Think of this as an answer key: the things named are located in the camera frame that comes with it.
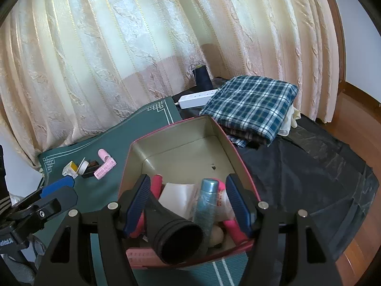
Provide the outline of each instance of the green plaid fabric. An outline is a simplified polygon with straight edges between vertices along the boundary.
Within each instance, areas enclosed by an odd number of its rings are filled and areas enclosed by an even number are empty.
[[[269,145],[297,93],[297,86],[283,81],[237,76],[221,87],[200,115],[213,117],[239,147],[245,147],[247,141]]]

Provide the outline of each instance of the metal bolt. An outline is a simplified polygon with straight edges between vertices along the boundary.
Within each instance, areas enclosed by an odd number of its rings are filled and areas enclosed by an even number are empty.
[[[118,208],[118,203],[117,202],[111,202],[111,203],[107,204],[107,208],[109,210],[115,210]]]
[[[70,217],[74,217],[74,216],[77,216],[78,214],[78,211],[76,209],[73,209],[73,210],[70,210],[69,211],[69,216]]]
[[[267,210],[269,208],[269,204],[267,202],[261,201],[258,203],[258,207],[263,210]]]
[[[298,214],[300,217],[307,217],[308,216],[308,213],[306,210],[299,210]]]

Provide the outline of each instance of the green mat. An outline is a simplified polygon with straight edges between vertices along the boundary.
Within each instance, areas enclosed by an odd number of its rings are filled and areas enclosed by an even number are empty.
[[[98,150],[105,149],[117,162],[117,165],[101,180],[95,177],[75,179],[75,191],[78,194],[77,209],[81,212],[99,210],[109,202],[117,200],[119,185],[130,144],[159,128],[181,120],[171,97],[152,102],[106,132],[81,141],[77,144],[55,148],[39,156],[45,174],[45,186],[62,178],[62,169],[71,160],[79,165],[81,160],[102,161]],[[65,217],[59,215],[45,224],[45,228],[36,236],[48,246],[54,233]],[[98,286],[107,286],[102,259],[100,256],[98,235],[91,235],[91,251]],[[139,285],[238,285],[247,263],[245,253],[220,259],[187,270],[134,270]]]

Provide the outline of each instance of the wooden floor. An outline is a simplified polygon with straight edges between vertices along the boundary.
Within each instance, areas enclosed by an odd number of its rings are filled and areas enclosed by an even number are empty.
[[[381,181],[381,118],[345,93],[338,96],[333,121],[325,129],[348,143]],[[353,286],[381,244],[381,188],[361,229],[336,262],[344,286]]]

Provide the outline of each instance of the open tin box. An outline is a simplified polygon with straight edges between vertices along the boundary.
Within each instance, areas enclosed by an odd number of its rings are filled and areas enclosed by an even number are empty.
[[[222,128],[209,116],[199,116],[166,126],[134,141],[127,156],[119,196],[132,189],[141,174],[160,174],[163,184],[198,184],[204,178],[225,182],[231,173],[239,176],[244,188],[257,196],[254,182],[236,148]],[[213,249],[202,259],[179,266],[190,266],[236,254],[252,246],[252,241],[235,246],[226,235],[222,248]],[[131,267],[165,266],[148,247],[127,250]]]

